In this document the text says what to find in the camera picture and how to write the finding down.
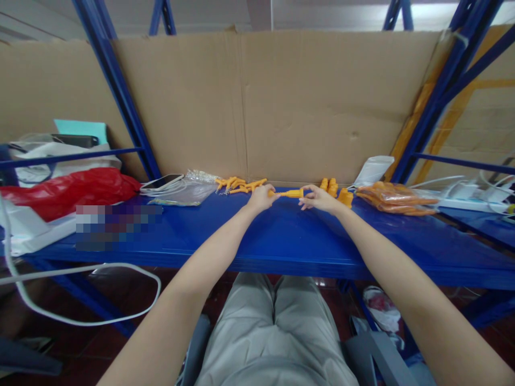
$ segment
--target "teal paper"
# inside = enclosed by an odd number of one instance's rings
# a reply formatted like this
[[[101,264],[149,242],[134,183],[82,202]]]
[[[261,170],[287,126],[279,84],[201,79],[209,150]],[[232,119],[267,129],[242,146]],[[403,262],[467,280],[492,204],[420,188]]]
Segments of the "teal paper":
[[[98,138],[98,144],[107,143],[107,125],[102,122],[54,120],[59,134],[90,135]]]

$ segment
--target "hand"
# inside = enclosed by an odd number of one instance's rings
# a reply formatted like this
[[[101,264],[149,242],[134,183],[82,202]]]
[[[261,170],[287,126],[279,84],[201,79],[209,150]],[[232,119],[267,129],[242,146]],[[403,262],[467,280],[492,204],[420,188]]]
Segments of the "hand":
[[[252,196],[246,206],[252,208],[256,212],[256,214],[259,214],[262,211],[270,208],[274,201],[280,197],[280,195],[276,194],[271,197],[268,197],[269,190],[275,192],[275,188],[270,184],[257,187],[252,192]]]
[[[304,198],[299,198],[299,205],[303,205],[302,210],[315,207],[335,215],[340,207],[345,206],[336,198],[331,197],[328,192],[315,185],[307,185],[303,189],[310,190],[311,193],[308,193]]]

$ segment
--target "gray pants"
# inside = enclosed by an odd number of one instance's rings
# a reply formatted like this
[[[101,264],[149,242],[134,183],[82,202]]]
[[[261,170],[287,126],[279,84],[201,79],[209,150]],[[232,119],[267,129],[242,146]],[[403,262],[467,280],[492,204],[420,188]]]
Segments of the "gray pants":
[[[220,385],[251,361],[281,357],[329,384],[357,385],[343,358],[333,316],[313,278],[240,273],[206,349],[197,385]]]

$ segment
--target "black object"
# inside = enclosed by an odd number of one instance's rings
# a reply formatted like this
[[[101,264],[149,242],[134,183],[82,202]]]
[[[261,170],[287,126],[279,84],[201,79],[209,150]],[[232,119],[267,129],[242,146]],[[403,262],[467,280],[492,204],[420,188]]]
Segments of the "black object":
[[[91,149],[98,145],[98,137],[84,136],[84,135],[72,135],[72,134],[52,134],[54,142],[61,142],[67,145],[84,147]]]

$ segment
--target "blue shelf surface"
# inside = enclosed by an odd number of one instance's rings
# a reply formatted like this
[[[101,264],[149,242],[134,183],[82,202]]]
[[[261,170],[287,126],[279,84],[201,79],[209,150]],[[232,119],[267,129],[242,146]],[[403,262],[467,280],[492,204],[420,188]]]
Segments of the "blue shelf surface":
[[[515,225],[503,220],[495,213],[440,207],[440,214],[454,220],[501,247],[515,252]]]
[[[112,251],[76,251],[77,234],[73,234],[24,258],[178,268],[248,198],[245,194],[212,194],[198,207],[165,206],[161,223],[150,225],[145,233],[129,235],[133,241],[116,243]],[[123,205],[145,205],[147,201],[138,196]],[[515,290],[514,260],[436,218],[382,213],[359,198],[355,198],[352,209],[409,255],[438,285]],[[229,270],[372,278],[336,218],[318,210],[303,212],[298,200],[289,198],[279,199],[254,220]]]

